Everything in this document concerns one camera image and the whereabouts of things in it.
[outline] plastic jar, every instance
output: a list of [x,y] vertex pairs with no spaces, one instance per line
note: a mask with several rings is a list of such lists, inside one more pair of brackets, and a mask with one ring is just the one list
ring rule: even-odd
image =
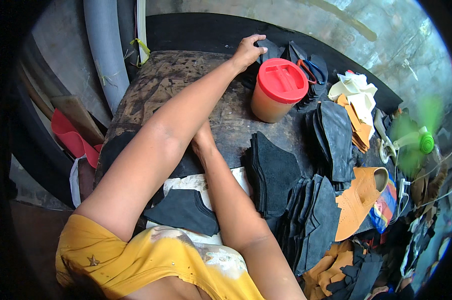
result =
[[276,123],[306,95],[308,88],[306,75],[294,63],[269,59],[259,68],[251,109],[264,122]]

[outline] star decoration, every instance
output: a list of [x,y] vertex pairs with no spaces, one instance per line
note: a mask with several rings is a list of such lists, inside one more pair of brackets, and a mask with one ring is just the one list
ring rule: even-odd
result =
[[88,259],[89,259],[89,262],[90,262],[90,267],[95,267],[95,266],[97,266],[99,263],[100,263],[100,261],[97,261],[96,260],[96,258],[94,257],[94,255],[92,255],[92,257],[90,258],[90,257],[88,257]]

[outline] green fan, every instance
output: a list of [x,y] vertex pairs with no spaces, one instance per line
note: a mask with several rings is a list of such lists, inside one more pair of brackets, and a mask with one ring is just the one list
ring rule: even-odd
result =
[[396,151],[397,167],[413,177],[422,167],[426,154],[434,149],[433,134],[442,121],[442,101],[437,96],[417,104],[417,122],[403,112],[391,124],[390,139]]

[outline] orange shoe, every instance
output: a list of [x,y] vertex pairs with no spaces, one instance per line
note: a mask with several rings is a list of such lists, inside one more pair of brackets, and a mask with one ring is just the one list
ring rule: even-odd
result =
[[384,167],[355,167],[356,179],[351,187],[336,197],[341,208],[336,241],[352,236],[366,218],[367,214],[388,183],[388,171]]

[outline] worn wooden tabletop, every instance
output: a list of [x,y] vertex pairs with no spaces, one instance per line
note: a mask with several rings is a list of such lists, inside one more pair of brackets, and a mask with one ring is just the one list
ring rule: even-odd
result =
[[[231,56],[228,54],[199,51],[172,50],[151,53],[151,57],[141,67],[137,78],[127,89],[110,123],[104,145],[124,132],[139,131],[157,108],[229,57]],[[302,133],[304,112],[298,112],[293,108],[278,123],[261,122],[253,115],[250,108],[252,93],[253,90],[244,87],[240,79],[236,78],[231,82],[209,118],[216,145],[229,167],[236,168],[242,165],[244,151],[250,147],[251,134],[261,131],[275,145],[293,153],[303,175],[312,177],[314,168],[306,154],[308,143]],[[375,133],[370,141],[371,148],[364,156],[367,166],[384,166],[378,155],[379,144],[376,145],[378,138],[379,136]],[[103,153],[99,156],[94,186],[104,174],[102,156]],[[394,171],[391,166],[391,163],[386,166],[390,172]],[[194,154],[188,149],[185,158],[171,177],[183,177],[202,172],[199,161],[194,159]],[[370,229],[371,224],[366,225],[362,226],[361,231]]]

